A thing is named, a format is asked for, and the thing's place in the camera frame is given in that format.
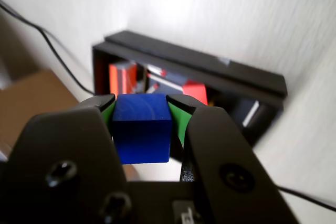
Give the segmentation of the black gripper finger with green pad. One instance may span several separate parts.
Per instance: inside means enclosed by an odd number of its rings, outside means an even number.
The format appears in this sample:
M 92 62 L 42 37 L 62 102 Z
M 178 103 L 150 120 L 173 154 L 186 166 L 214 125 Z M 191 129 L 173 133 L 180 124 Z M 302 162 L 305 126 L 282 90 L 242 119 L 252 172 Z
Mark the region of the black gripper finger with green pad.
M 223 109 L 189 95 L 166 97 L 190 115 L 183 166 L 194 177 L 195 199 L 182 223 L 296 223 L 237 125 Z
M 116 99 L 33 117 L 1 174 L 1 223 L 128 223 L 132 202 L 108 130 Z

